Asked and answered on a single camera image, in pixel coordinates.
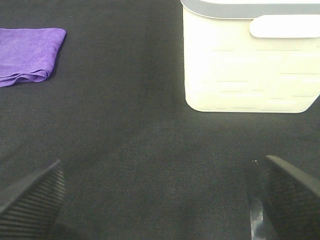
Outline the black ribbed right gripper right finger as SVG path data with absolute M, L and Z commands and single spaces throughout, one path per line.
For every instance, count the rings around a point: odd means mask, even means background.
M 259 190 L 281 240 L 320 238 L 320 181 L 289 162 L 268 155 L 261 163 Z

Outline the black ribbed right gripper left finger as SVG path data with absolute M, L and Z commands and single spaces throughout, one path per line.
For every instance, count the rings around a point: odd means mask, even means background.
M 66 196 L 65 174 L 52 160 L 0 191 L 0 238 L 45 240 Z

